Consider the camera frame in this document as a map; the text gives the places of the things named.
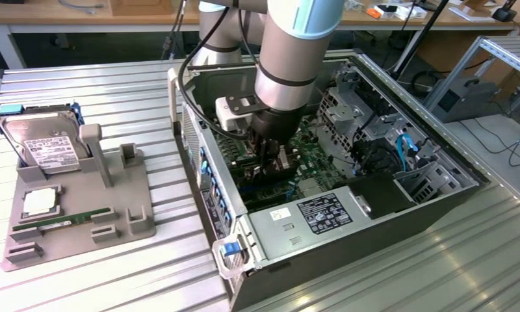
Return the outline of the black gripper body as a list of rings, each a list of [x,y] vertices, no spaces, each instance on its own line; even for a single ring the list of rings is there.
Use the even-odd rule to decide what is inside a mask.
[[[253,132],[265,140],[286,144],[296,134],[304,115],[304,108],[294,110],[266,109],[253,113],[250,126]]]

